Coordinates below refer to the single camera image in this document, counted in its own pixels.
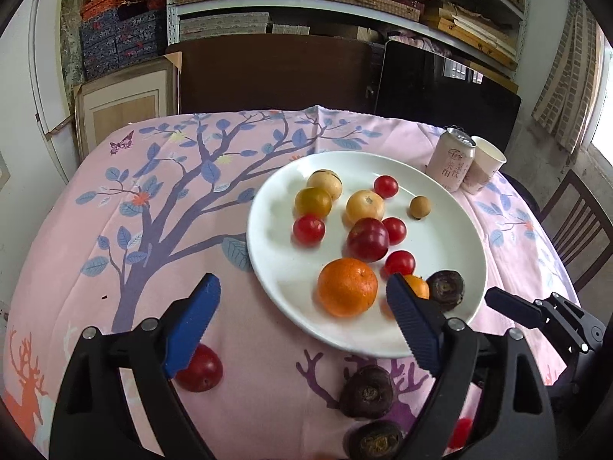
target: white plate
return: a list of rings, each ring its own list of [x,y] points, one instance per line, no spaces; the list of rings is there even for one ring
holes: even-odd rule
[[[307,249],[292,242],[293,200],[318,169],[330,169],[343,182],[343,194],[326,219],[326,235],[320,246]],[[397,216],[406,224],[404,242],[390,252],[407,250],[416,259],[415,274],[428,278],[438,270],[458,271],[466,283],[464,299],[447,316],[470,322],[485,290],[486,266],[483,245],[473,222],[448,191],[424,173],[393,159],[375,154],[335,151],[298,159],[274,173],[260,188],[249,212],[247,247],[255,273],[279,309],[312,336],[350,353],[378,358],[401,358],[411,354],[396,322],[381,312],[385,282],[379,270],[385,258],[371,263],[379,278],[377,301],[363,315],[335,318],[314,300],[322,268],[341,258],[348,230],[342,215],[354,192],[372,188],[380,175],[393,176],[399,192],[385,200],[385,217]],[[427,218],[407,215],[415,196],[432,203]]]

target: pink tablecloth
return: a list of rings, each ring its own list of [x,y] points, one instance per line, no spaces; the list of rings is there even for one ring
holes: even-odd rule
[[[54,401],[82,329],[130,330],[210,271],[222,295],[203,343],[220,355],[225,377],[209,392],[179,395],[211,450],[220,460],[344,458],[342,437],[356,424],[337,409],[344,371],[371,360],[309,337],[272,304],[245,246],[249,201],[278,167],[314,152],[370,151],[424,170],[441,132],[312,107],[183,115],[113,133],[49,213],[21,272],[4,350],[4,399],[20,426],[46,454]],[[502,176],[477,196],[455,197],[482,237],[488,287],[528,300],[557,291],[575,301],[549,239]],[[502,334],[514,324],[482,306],[471,325]],[[552,383],[562,360],[540,333],[526,337]],[[409,429],[432,379],[412,358],[378,364],[397,387],[388,418]],[[125,386],[143,444],[159,450],[129,375]],[[464,415],[475,407],[473,393]]]

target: butterfly print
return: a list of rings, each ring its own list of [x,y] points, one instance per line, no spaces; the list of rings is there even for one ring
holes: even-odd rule
[[[111,155],[117,154],[117,152],[119,152],[120,148],[130,148],[132,146],[132,136],[133,136],[133,134],[134,134],[134,131],[130,131],[130,134],[128,134],[128,136],[126,136],[119,143],[113,143],[111,141],[110,142],[110,144],[111,144]]]

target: can lid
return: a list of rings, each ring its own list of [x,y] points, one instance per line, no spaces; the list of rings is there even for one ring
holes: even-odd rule
[[[447,133],[449,133],[452,137],[454,137],[460,143],[463,143],[467,147],[476,147],[477,144],[474,140],[468,136],[464,131],[458,128],[447,128]]]

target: soda can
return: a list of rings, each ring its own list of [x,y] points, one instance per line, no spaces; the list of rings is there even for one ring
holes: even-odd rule
[[[449,192],[455,192],[473,163],[475,147],[464,131],[447,128],[434,147],[425,173]]]

